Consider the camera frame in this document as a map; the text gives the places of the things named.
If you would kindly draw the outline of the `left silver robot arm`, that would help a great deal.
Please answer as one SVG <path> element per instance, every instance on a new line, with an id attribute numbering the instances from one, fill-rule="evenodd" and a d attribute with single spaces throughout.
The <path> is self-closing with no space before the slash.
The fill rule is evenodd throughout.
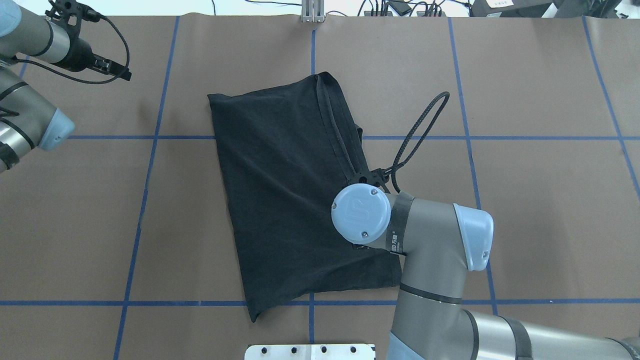
<path id="1" fill-rule="evenodd" d="M 105 14 L 77 0 L 51 0 L 44 14 L 3 0 L 1 10 L 1 171 L 12 170 L 33 150 L 52 151 L 76 129 L 64 112 L 20 73 L 33 66 L 78 84 L 131 79 L 131 52 L 121 30 Z M 85 23 L 106 22 L 119 37 L 125 62 L 97 54 L 82 38 Z"/>

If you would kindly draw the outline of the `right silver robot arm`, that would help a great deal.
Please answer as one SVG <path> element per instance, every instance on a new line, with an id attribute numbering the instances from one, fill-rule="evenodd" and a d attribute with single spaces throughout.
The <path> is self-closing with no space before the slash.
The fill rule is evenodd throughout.
<path id="1" fill-rule="evenodd" d="M 469 272 L 489 262 L 494 221 L 484 210 L 346 186 L 334 228 L 358 246 L 404 256 L 388 360 L 637 360 L 639 338 L 614 339 L 466 310 Z"/>

